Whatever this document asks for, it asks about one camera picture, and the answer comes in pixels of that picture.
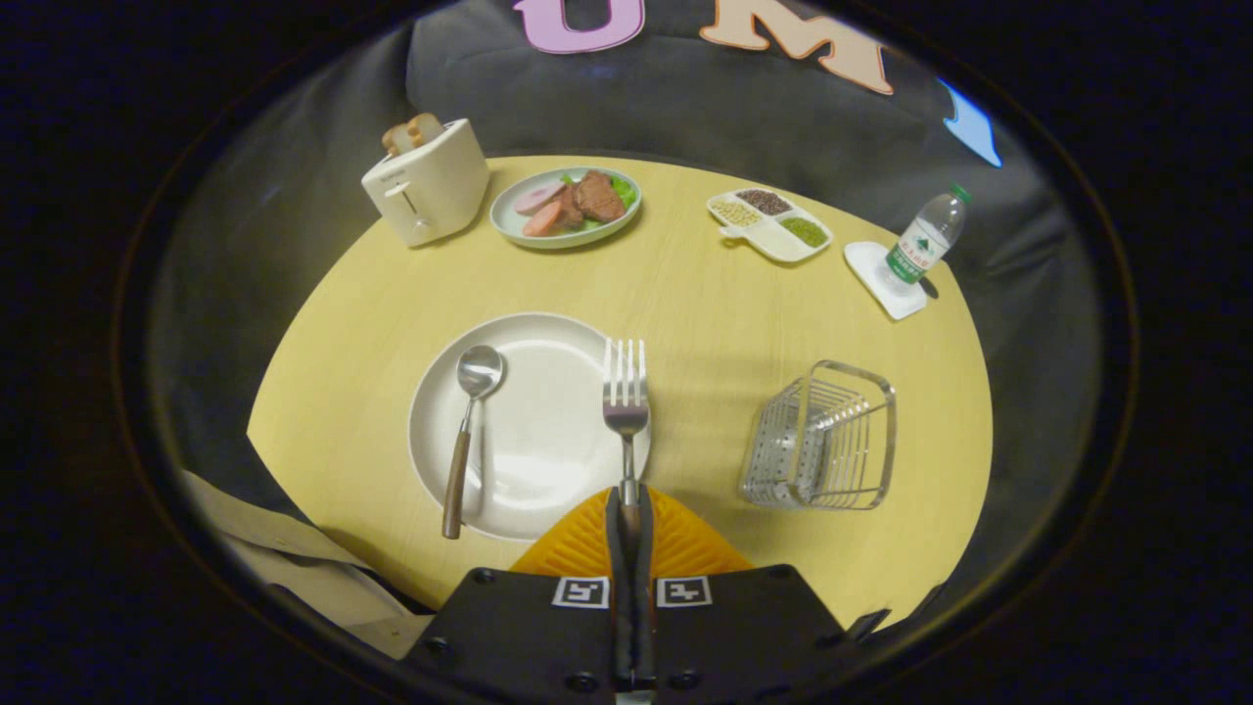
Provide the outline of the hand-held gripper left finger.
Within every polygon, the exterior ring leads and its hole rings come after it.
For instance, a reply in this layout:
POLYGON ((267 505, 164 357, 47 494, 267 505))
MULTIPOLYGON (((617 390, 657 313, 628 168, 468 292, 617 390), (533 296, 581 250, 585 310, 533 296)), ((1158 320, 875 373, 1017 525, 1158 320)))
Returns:
POLYGON ((614 702, 626 610, 616 500, 591 493, 510 570, 470 570, 403 665, 446 704, 614 702))

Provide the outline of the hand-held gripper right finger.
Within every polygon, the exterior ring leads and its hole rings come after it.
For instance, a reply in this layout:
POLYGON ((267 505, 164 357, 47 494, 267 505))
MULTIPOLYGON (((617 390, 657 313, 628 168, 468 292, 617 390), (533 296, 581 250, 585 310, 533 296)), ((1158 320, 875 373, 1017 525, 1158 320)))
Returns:
POLYGON ((802 574, 752 565, 669 493, 649 488, 645 503, 635 645, 655 702, 814 696, 851 639, 802 574))

